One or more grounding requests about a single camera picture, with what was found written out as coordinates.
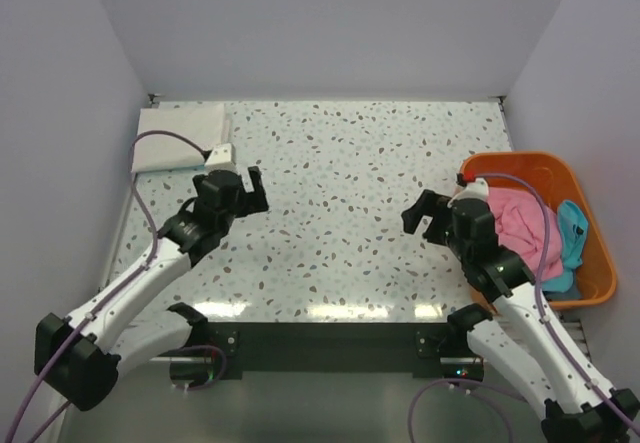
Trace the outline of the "white coca-cola t-shirt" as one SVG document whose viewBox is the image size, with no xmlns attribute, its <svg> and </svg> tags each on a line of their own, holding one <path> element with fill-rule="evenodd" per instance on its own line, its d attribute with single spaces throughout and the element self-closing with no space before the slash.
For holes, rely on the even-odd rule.
<svg viewBox="0 0 640 443">
<path fill-rule="evenodd" d="M 229 142 L 224 103 L 174 103 L 141 109 L 130 151 L 131 173 L 202 166 L 210 152 Z"/>
</svg>

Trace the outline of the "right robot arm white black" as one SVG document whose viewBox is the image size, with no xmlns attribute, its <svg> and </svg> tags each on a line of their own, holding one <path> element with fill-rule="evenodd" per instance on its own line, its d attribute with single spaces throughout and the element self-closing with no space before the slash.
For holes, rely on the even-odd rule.
<svg viewBox="0 0 640 443">
<path fill-rule="evenodd" d="M 493 306 L 471 304 L 450 314 L 448 349 L 488 361 L 531 406 L 549 442 L 623 442 L 639 414 L 632 390 L 620 389 L 585 356 L 521 257 L 501 245 L 486 194 L 454 197 L 431 190 L 402 214 L 424 239 L 448 248 L 470 286 Z"/>
</svg>

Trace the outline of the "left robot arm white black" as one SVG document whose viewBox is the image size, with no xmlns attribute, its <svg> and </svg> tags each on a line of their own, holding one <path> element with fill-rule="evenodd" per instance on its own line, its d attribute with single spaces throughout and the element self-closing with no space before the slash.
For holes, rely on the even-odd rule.
<svg viewBox="0 0 640 443">
<path fill-rule="evenodd" d="M 45 316 L 35 333 L 36 375 L 81 411 L 101 403 L 118 381 L 124 357 L 116 344 L 132 320 L 217 249 L 236 219 L 268 211 L 260 168 L 248 175 L 250 189 L 232 170 L 194 176 L 195 196 L 154 232 L 134 266 L 67 316 Z"/>
</svg>

